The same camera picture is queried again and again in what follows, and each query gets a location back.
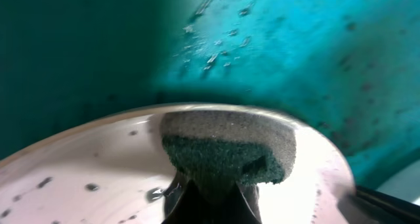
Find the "white plate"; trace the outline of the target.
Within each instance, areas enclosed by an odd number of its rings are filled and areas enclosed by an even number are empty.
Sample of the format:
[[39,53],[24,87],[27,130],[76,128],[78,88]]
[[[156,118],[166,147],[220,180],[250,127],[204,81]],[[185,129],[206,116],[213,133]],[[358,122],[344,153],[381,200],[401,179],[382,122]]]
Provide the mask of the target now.
[[262,223],[344,223],[350,166],[318,131],[287,114],[229,104],[165,104],[95,120],[1,161],[1,222],[161,223],[181,189],[161,145],[162,120],[192,118],[192,135],[268,145],[284,181],[242,192]]

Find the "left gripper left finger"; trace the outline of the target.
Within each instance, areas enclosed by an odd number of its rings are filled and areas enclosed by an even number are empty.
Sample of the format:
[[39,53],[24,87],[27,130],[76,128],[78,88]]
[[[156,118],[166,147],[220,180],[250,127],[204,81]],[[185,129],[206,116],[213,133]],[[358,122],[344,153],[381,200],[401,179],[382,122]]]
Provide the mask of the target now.
[[178,171],[163,195],[165,219],[162,224],[202,223],[203,198],[193,180]]

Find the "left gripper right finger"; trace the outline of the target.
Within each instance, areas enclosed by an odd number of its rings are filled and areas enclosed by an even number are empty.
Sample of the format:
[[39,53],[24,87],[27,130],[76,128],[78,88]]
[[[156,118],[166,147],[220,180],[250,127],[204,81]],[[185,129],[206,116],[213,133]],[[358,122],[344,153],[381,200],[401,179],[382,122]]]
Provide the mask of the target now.
[[261,224],[259,188],[256,185],[232,187],[226,199],[226,222],[229,224]]

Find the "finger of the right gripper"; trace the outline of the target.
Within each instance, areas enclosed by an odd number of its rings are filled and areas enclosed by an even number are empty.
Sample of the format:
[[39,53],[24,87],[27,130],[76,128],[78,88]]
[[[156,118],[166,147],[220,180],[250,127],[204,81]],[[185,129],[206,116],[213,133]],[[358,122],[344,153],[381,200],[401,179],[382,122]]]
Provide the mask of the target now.
[[419,224],[419,206],[357,186],[337,208],[349,224]]

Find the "green scrubbing sponge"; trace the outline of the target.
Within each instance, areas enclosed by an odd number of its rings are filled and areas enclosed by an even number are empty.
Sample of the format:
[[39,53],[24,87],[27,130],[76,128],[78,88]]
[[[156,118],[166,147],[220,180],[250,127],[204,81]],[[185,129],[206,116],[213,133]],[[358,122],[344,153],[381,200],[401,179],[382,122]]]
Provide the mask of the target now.
[[223,195],[234,183],[281,183],[295,163],[295,132],[273,118],[244,112],[172,112],[162,117],[159,129],[172,165],[206,196]]

